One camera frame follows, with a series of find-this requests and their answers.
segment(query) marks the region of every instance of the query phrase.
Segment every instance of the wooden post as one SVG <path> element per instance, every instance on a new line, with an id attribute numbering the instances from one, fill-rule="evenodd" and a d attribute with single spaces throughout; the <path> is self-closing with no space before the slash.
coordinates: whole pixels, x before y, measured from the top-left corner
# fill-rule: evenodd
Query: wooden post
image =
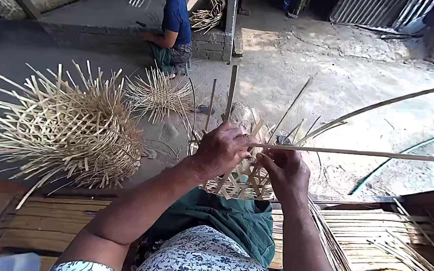
<path id="1" fill-rule="evenodd" d="M 21 6 L 29 18 L 36 20 L 41 18 L 41 13 L 39 13 L 39 10 L 30 0 L 16 0 L 16 2 Z"/>
<path id="2" fill-rule="evenodd" d="M 237 71 L 238 70 L 239 70 L 238 65 L 232 66 L 231 85 L 229 87 L 229 97 L 227 99 L 227 108 L 225 110 L 224 118 L 222 119 L 224 122 L 228 121 L 229 117 L 231 116 L 232 101 L 234 100 L 235 81 L 237 81 Z"/>
<path id="3" fill-rule="evenodd" d="M 212 95 L 210 96 L 210 104 L 209 104 L 209 114 L 207 115 L 207 121 L 205 122 L 205 132 L 209 128 L 209 120 L 210 115 L 212 114 L 212 105 L 214 104 L 214 94 L 215 94 L 215 85 L 217 84 L 217 79 L 214 79 L 214 85 L 212 86 Z"/>

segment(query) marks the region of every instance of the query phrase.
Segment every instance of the bamboo mat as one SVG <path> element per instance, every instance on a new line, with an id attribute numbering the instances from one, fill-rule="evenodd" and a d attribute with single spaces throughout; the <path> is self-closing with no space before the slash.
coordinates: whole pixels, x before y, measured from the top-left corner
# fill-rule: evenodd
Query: bamboo mat
<path id="1" fill-rule="evenodd" d="M 405 215 L 376 210 L 321 210 L 326 223 L 344 250 L 354 271 L 397 269 L 411 271 L 394 256 L 390 256 L 370 244 L 368 240 L 390 237 L 393 232 L 406 243 L 429 244 L 423 234 Z M 276 245 L 270 268 L 282 269 L 283 220 L 282 210 L 273 210 L 273 237 Z M 422 229 L 434 236 L 434 228 L 428 217 L 413 216 Z"/>
<path id="2" fill-rule="evenodd" d="M 0 221 L 0 247 L 63 252 L 110 201 L 30 197 Z"/>
<path id="3" fill-rule="evenodd" d="M 30 197 L 24 206 L 0 221 L 0 248 L 25 248 L 63 252 L 75 235 L 110 201 Z M 383 210 L 322 210 L 329 228 L 342 246 L 354 271 L 390 268 L 410 270 L 368 240 L 393 232 L 407 243 L 429 244 L 410 219 Z M 428 217 L 413 216 L 430 236 L 434 228 Z M 271 268 L 282 268 L 282 210 L 273 210 L 276 253 Z"/>

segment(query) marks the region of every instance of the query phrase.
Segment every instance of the bamboo strip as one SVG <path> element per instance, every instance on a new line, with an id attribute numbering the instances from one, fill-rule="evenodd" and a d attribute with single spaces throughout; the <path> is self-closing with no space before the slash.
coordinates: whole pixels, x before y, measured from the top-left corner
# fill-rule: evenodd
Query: bamboo strip
<path id="1" fill-rule="evenodd" d="M 429 93 L 434 93 L 434 88 L 429 89 L 429 90 L 423 90 L 423 91 L 420 91 L 420 92 L 415 92 L 415 93 L 407 94 L 407 95 L 403 95 L 403 96 L 400 96 L 400 97 L 396 97 L 396 98 L 389 99 L 389 100 L 386 100 L 386 101 L 383 101 L 383 102 L 375 103 L 373 105 L 370 105 L 370 106 L 361 108 L 359 110 L 353 111 L 353 112 L 348 113 L 348 114 L 346 114 L 346 115 L 344 115 L 342 117 L 339 117 L 339 118 L 337 118 L 337 119 L 335 119 L 335 120 L 333 120 L 333 121 L 331 121 L 329 123 L 326 123 L 323 126 L 317 128 L 316 130 L 310 132 L 308 135 L 306 135 L 305 137 L 303 137 L 302 139 L 300 139 L 296 143 L 296 145 L 299 146 L 299 145 L 303 144 L 307 139 L 309 139 L 311 137 L 315 137 L 315 136 L 319 135 L 320 133 L 325 132 L 327 129 L 333 128 L 333 126 L 335 126 L 335 125 L 339 125 L 340 122 L 342 122 L 342 121 L 344 121 L 344 120 L 346 120 L 346 119 L 348 119 L 350 117 L 356 116 L 358 114 L 364 113 L 366 111 L 369 111 L 369 110 L 372 110 L 372 109 L 375 109 L 375 108 L 378 108 L 378 107 L 382 107 L 382 106 L 385 106 L 385 105 L 389 105 L 389 104 L 392 104 L 392 103 L 396 103 L 396 102 L 399 102 L 399 101 L 403 101 L 403 100 L 406 100 L 406 99 L 418 97 L 418 96 L 429 94 Z"/>
<path id="2" fill-rule="evenodd" d="M 341 149 L 327 149 L 327 148 L 297 147 L 297 146 L 288 146 L 288 145 L 270 145 L 270 144 L 258 144 L 258 143 L 252 143 L 252 144 L 250 144 L 250 146 L 251 147 L 270 148 L 270 149 L 279 149 L 279 150 L 320 151 L 320 152 L 330 152 L 330 153 L 380 156 L 380 157 L 389 157 L 389 158 L 396 158 L 396 159 L 434 162 L 433 156 L 389 153 L 389 152 L 379 152 L 379 151 L 355 151 L 355 150 L 341 150 Z"/>

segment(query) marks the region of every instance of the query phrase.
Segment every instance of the finger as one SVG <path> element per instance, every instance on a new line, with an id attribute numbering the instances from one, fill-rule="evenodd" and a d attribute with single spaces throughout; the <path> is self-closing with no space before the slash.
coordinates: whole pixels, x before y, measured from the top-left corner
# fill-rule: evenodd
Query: finger
<path id="1" fill-rule="evenodd" d="M 232 129 L 232 122 L 230 122 L 230 121 L 226 121 L 226 122 L 224 122 L 224 123 L 222 123 L 221 125 L 219 125 L 217 128 L 216 128 L 216 130 L 217 131 L 221 131 L 221 132 L 224 132 L 224 131 L 227 131 L 227 130 L 231 130 Z"/>
<path id="2" fill-rule="evenodd" d="M 242 161 L 245 158 L 249 158 L 250 157 L 250 153 L 248 151 L 238 151 L 237 155 L 239 156 L 239 161 Z"/>
<path id="3" fill-rule="evenodd" d="M 296 164 L 302 161 L 302 156 L 300 151 L 286 151 L 287 164 Z"/>
<path id="4" fill-rule="evenodd" d="M 274 163 L 274 161 L 269 158 L 264 153 L 258 153 L 256 155 L 257 161 L 267 170 L 270 174 L 277 174 L 280 168 Z"/>
<path id="5" fill-rule="evenodd" d="M 235 148 L 240 150 L 244 147 L 248 147 L 252 143 L 258 143 L 259 141 L 250 134 L 243 134 L 232 139 L 232 142 L 234 143 Z"/>
<path id="6" fill-rule="evenodd" d="M 299 163 L 301 161 L 301 152 L 294 150 L 269 149 L 269 154 L 273 157 L 285 156 L 287 161 L 291 163 Z"/>
<path id="7" fill-rule="evenodd" d="M 239 126 L 237 128 L 233 128 L 231 130 L 227 130 L 224 132 L 224 137 L 228 138 L 228 139 L 234 139 L 236 137 L 242 136 L 243 134 L 246 134 L 246 130 L 244 129 L 244 127 Z"/>

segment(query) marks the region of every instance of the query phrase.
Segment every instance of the dirt ground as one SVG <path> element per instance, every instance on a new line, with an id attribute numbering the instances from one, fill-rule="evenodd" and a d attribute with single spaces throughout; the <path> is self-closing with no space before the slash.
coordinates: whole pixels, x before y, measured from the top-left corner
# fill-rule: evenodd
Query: dirt ground
<path id="1" fill-rule="evenodd" d="M 242 28 L 243 58 L 233 58 L 230 65 L 192 59 L 190 77 L 197 87 L 197 105 L 209 103 L 213 79 L 218 79 L 211 129 L 221 123 L 220 115 L 225 111 L 232 65 L 239 65 L 234 100 L 255 108 L 268 126 L 280 120 L 308 77 L 314 77 L 285 123 L 285 131 L 302 119 L 307 131 L 318 117 L 316 126 L 379 101 L 434 87 L 434 65 L 409 59 L 408 49 L 397 41 L 386 42 L 366 31 L 331 25 L 314 19 L 311 14 L 288 19 L 266 1 L 248 3 L 246 8 L 251 15 L 238 15 L 237 19 L 237 26 Z M 143 66 L 148 61 L 133 55 L 57 48 L 41 33 L 11 32 L 9 36 L 10 39 L 0 34 L 0 72 L 12 79 L 19 78 L 18 82 L 30 74 L 25 62 L 43 71 L 46 67 L 56 67 L 57 63 L 70 67 L 71 59 L 79 63 L 90 59 L 95 70 L 97 66 L 108 72 L 121 67 L 129 75 L 135 70 L 135 74 L 143 74 Z M 38 42 L 15 42 L 21 37 Z M 197 114 L 198 130 L 203 129 L 205 117 Z M 434 94 L 374 109 L 348 121 L 306 146 L 403 151 L 434 137 Z M 178 153 L 180 159 L 185 156 L 186 135 L 176 116 L 159 124 L 144 119 L 141 128 L 146 139 L 144 144 L 156 150 L 151 154 L 155 158 L 142 159 L 141 168 L 126 187 L 177 162 L 173 152 L 158 141 L 167 143 L 175 152 L 182 150 Z M 414 153 L 434 155 L 434 144 Z M 327 153 L 303 156 L 311 169 L 311 192 L 330 195 L 349 193 L 386 160 Z M 434 190 L 434 163 L 392 161 L 358 194 L 403 195 L 427 190 Z"/>
<path id="2" fill-rule="evenodd" d="M 397 41 L 304 14 L 288 19 L 268 2 L 249 3 L 251 16 L 238 15 L 244 57 L 239 65 L 238 95 L 276 124 L 309 76 L 312 85 L 284 125 L 291 130 L 305 119 L 305 131 L 317 124 L 387 100 L 434 87 L 434 65 L 411 60 Z M 210 93 L 211 79 L 221 83 L 218 114 L 224 110 L 230 67 L 202 61 L 191 76 L 204 78 L 198 97 Z M 222 77 L 222 67 L 226 77 Z M 306 146 L 400 152 L 434 137 L 434 94 L 388 105 L 349 119 Z M 434 144 L 413 153 L 434 156 Z M 385 158 L 305 153 L 312 171 L 311 192 L 347 194 Z M 357 194 L 404 195 L 434 190 L 434 163 L 392 161 Z"/>

